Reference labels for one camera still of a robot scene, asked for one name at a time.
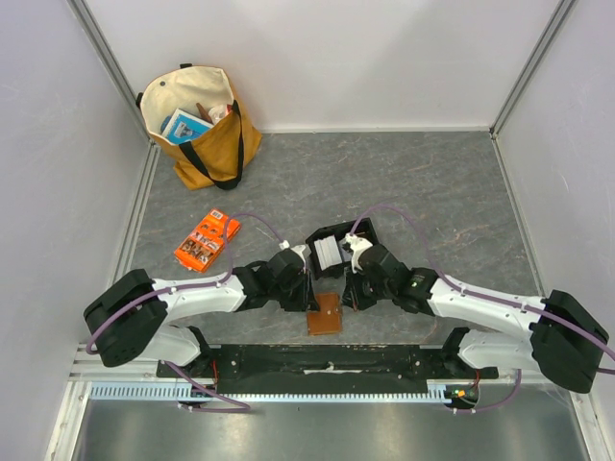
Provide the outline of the black card box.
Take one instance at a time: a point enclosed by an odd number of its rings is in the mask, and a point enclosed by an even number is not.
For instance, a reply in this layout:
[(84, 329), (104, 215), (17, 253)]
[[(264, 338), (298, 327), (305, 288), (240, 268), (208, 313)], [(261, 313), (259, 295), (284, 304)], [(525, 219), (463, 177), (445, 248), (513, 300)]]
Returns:
[(329, 235), (334, 235), (335, 238), (343, 245), (343, 248), (344, 248), (345, 237), (351, 231), (354, 223), (355, 223), (354, 221), (349, 221), (349, 222), (340, 223), (336, 225), (325, 226), (313, 232), (306, 239), (306, 245), (310, 251), (309, 261), (311, 264), (311, 272), (313, 273), (316, 279), (339, 279), (341, 278), (344, 275), (345, 269), (351, 266), (352, 254), (348, 252), (351, 256), (351, 259), (348, 262), (344, 264), (340, 264), (338, 266), (334, 266), (325, 271), (322, 271), (318, 265), (318, 260), (316, 257), (316, 252), (314, 249), (313, 242), (317, 239), (325, 238)]

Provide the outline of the tan leather card holder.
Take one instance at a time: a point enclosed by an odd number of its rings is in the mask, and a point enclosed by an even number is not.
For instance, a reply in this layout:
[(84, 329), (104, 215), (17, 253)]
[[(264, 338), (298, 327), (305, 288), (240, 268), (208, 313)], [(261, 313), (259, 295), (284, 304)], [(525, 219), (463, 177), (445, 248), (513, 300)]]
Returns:
[(307, 333), (310, 336), (337, 334), (342, 331), (342, 309), (336, 293), (315, 295), (318, 309), (307, 313)]

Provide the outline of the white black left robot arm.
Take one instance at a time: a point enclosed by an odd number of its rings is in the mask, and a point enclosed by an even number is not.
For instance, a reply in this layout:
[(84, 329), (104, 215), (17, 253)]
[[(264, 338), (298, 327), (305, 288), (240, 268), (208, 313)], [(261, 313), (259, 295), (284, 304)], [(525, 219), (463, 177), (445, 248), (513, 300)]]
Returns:
[(86, 352), (99, 355), (109, 368), (150, 358), (203, 376), (211, 365), (203, 333), (179, 321), (260, 309), (270, 302), (286, 312), (318, 310), (308, 254), (305, 245), (283, 248), (267, 261), (202, 279), (152, 279), (143, 269), (132, 270), (86, 308)]

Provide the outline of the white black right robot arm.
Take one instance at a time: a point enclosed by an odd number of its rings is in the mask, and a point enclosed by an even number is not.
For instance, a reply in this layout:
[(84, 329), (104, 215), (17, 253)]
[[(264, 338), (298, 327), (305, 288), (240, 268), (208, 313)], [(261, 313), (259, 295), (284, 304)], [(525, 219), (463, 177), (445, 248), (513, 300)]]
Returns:
[(357, 235), (342, 247), (350, 255), (345, 294), (356, 309), (389, 300), (411, 314), (477, 325), (450, 334), (452, 345), (439, 356), (447, 376), (497, 367), (533, 371), (580, 394), (592, 389), (609, 336), (569, 293), (541, 298), (480, 288), (434, 269), (408, 268), (382, 244)]

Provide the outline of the stack of white cards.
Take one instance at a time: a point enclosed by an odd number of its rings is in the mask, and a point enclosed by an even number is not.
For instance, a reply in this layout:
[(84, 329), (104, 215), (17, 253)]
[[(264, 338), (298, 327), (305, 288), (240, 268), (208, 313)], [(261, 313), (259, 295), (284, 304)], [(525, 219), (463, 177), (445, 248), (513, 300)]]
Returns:
[(313, 242), (313, 245), (318, 265), (322, 271), (344, 264), (351, 259), (350, 254), (334, 235), (317, 239)]

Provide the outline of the orange product box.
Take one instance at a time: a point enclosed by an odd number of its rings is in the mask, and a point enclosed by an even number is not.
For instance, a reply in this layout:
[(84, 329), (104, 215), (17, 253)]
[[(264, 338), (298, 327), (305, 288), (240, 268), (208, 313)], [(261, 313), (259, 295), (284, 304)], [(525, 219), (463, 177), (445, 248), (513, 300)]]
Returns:
[(212, 208), (175, 250), (178, 262), (188, 270), (205, 273), (224, 249), (223, 233), (228, 221), (227, 214)]

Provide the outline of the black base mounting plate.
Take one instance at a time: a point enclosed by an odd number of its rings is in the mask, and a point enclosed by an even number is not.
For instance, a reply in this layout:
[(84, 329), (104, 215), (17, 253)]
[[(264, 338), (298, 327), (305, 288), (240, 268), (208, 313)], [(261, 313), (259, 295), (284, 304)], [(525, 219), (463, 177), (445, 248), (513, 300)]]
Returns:
[(266, 373), (308, 376), (360, 372), (411, 379), (495, 379), (495, 367), (479, 371), (439, 347), (418, 345), (221, 345), (182, 370), (192, 378), (237, 382)]

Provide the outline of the white item in bag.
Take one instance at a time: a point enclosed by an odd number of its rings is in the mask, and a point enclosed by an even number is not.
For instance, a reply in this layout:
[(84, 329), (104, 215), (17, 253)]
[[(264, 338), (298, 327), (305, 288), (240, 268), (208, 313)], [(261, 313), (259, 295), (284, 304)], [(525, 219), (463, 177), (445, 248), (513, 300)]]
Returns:
[(216, 125), (222, 119), (224, 119), (227, 115), (229, 115), (233, 111), (232, 105), (219, 105), (211, 108), (209, 110), (209, 118), (211, 119), (211, 123)]

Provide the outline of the blue book in bag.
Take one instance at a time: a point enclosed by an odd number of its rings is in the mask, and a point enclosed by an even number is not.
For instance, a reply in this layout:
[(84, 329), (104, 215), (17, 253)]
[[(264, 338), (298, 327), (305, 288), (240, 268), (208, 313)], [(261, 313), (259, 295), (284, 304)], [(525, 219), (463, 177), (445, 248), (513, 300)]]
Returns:
[(176, 109), (163, 120), (161, 136), (171, 144), (179, 145), (200, 137), (212, 127), (206, 120), (185, 110)]

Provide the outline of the brown item in bag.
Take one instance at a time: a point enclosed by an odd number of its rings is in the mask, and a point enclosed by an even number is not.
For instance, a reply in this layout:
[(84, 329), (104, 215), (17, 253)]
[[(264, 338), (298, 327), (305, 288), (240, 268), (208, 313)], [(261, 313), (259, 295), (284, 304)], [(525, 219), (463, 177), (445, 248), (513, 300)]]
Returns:
[(200, 103), (196, 104), (196, 108), (199, 112), (200, 118), (205, 120), (207, 123), (212, 124), (208, 111)]

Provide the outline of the mustard yellow tote bag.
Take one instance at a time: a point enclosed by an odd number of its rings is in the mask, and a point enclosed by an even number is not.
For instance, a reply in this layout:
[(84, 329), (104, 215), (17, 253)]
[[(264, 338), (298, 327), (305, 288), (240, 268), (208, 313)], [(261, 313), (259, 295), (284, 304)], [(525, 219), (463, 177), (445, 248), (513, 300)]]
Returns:
[[(224, 69), (183, 64), (155, 78), (137, 95), (150, 138), (174, 161), (174, 170), (190, 190), (216, 186), (236, 188), (244, 169), (254, 158), (261, 141), (234, 86)], [(232, 105), (233, 111), (200, 137), (183, 144), (171, 144), (161, 136), (161, 124), (176, 109), (200, 118), (196, 104), (208, 112), (219, 105)]]

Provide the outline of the aluminium frame rail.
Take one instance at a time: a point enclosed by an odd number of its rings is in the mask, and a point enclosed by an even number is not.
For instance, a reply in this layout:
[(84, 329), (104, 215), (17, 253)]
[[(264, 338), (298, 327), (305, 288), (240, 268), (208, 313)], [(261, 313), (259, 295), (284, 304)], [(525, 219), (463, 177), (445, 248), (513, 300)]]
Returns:
[(118, 281), (119, 278), (131, 268), (135, 253), (135, 245), (147, 207), (153, 178), (158, 166), (160, 149), (155, 146), (146, 131), (140, 110), (135, 103), (136, 94), (119, 60), (105, 38), (103, 30), (98, 24), (89, 4), (87, 1), (83, 0), (68, 0), (67, 5), (80, 23), (99, 60), (111, 77), (112, 83), (118, 90), (119, 95), (138, 127), (139, 135), (146, 142), (143, 161), (141, 162), (137, 176), (135, 192), (129, 201), (130, 213), (128, 215), (126, 227), (121, 234), (122, 239), (120, 240), (119, 253), (109, 280), (109, 283), (112, 283)]

